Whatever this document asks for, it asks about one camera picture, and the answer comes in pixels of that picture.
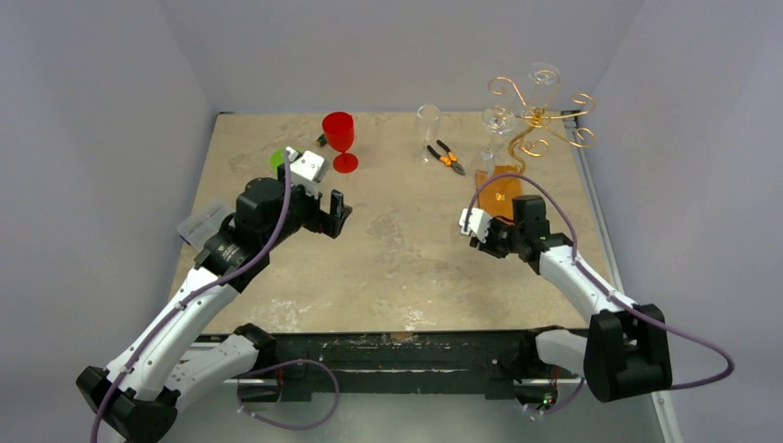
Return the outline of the wooden rack base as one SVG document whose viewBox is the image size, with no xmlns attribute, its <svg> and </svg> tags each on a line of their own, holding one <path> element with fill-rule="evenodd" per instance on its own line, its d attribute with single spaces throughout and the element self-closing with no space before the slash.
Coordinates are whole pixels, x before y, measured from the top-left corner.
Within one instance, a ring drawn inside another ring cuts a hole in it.
<svg viewBox="0 0 783 443">
<path fill-rule="evenodd" d="M 481 187 L 489 178 L 500 174 L 518 174 L 520 168 L 515 165 L 495 166 L 491 172 L 481 169 L 475 171 L 476 188 Z M 505 177 L 493 181 L 480 193 L 476 206 L 493 217 L 512 221 L 512 200 L 523 194 L 522 181 L 514 177 Z"/>
</svg>

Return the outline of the gold wire glass rack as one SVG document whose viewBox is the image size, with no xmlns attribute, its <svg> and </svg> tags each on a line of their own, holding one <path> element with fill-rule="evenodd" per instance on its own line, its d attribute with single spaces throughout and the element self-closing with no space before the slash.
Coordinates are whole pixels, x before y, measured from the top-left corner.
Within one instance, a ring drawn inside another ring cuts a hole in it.
<svg viewBox="0 0 783 443">
<path fill-rule="evenodd" d="M 585 92 L 575 92 L 571 97 L 571 101 L 573 104 L 580 105 L 581 108 L 573 114 L 555 115 L 548 110 L 548 106 L 560 92 L 560 75 L 555 72 L 554 68 L 538 69 L 533 74 L 533 85 L 550 89 L 549 95 L 544 101 L 539 101 L 538 104 L 534 104 L 533 95 L 525 97 L 521 88 L 512 78 L 497 76 L 488 82 L 488 90 L 496 96 L 505 95 L 507 88 L 510 88 L 523 107 L 523 111 L 520 114 L 512 112 L 512 116 L 523 122 L 524 128 L 519 134 L 511 138 L 505 148 L 506 153 L 512 159 L 513 170 L 519 174 L 523 174 L 527 169 L 527 162 L 523 155 L 531 158 L 540 158 L 550 150 L 550 143 L 547 139 L 530 138 L 535 131 L 546 131 L 558 140 L 564 141 L 571 147 L 580 150 L 592 148 L 597 142 L 596 134 L 591 129 L 580 126 L 577 123 L 579 117 L 589 115 L 596 109 L 596 102 L 593 97 Z M 575 121 L 575 141 L 558 135 L 551 128 L 552 123 L 556 120 L 565 119 L 573 119 Z"/>
</svg>

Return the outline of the clear champagne flute with label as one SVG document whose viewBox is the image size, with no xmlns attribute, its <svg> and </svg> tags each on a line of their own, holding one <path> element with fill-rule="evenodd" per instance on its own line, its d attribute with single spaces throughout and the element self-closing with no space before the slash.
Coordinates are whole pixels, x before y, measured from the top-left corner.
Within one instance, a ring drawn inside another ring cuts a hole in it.
<svg viewBox="0 0 783 443">
<path fill-rule="evenodd" d="M 518 165 L 508 153 L 509 136 L 516 126 L 516 118 L 509 109 L 495 105 L 482 113 L 482 122 L 490 139 L 473 161 L 475 183 L 483 185 L 497 174 L 517 173 Z"/>
</svg>

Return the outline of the clear round wine glass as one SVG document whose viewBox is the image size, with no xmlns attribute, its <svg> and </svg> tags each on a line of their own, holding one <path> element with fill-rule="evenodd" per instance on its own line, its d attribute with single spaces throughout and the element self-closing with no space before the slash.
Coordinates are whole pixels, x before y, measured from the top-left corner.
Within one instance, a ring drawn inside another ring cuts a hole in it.
<svg viewBox="0 0 783 443">
<path fill-rule="evenodd" d="M 528 79 L 530 123 L 533 127 L 542 127 L 547 108 L 560 90 L 560 71 L 554 65 L 535 62 Z"/>
</svg>

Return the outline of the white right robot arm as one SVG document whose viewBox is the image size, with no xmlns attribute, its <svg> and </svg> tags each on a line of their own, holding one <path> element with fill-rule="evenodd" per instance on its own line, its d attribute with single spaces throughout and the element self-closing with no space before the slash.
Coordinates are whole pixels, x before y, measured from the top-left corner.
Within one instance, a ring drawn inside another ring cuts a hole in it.
<svg viewBox="0 0 783 443">
<path fill-rule="evenodd" d="M 583 260 L 573 239 L 552 233 L 542 197 L 517 197 L 512 212 L 507 221 L 484 210 L 463 209 L 460 232 L 469 237 L 471 247 L 493 257 L 518 256 L 553 284 L 588 326 L 585 336 L 558 328 L 537 333 L 518 352 L 523 371 L 539 376 L 553 365 L 562 367 L 580 376 L 601 402 L 671 388 L 661 310 L 617 291 Z"/>
</svg>

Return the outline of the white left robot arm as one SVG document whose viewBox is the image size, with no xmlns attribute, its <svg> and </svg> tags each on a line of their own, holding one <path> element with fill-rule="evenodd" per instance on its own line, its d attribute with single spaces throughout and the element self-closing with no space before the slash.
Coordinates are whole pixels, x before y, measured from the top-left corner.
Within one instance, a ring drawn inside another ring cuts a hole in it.
<svg viewBox="0 0 783 443">
<path fill-rule="evenodd" d="M 277 341 L 252 323 L 215 348 L 183 358 L 204 328 L 270 264 L 270 253 L 305 229 L 336 238 L 352 208 L 334 190 L 323 210 L 317 182 L 258 178 L 247 183 L 235 209 L 219 219 L 176 295 L 125 351 L 104 367 L 88 366 L 76 384 L 101 425 L 125 442 L 158 442 L 194 400 L 225 380 L 278 375 L 286 364 Z"/>
</svg>

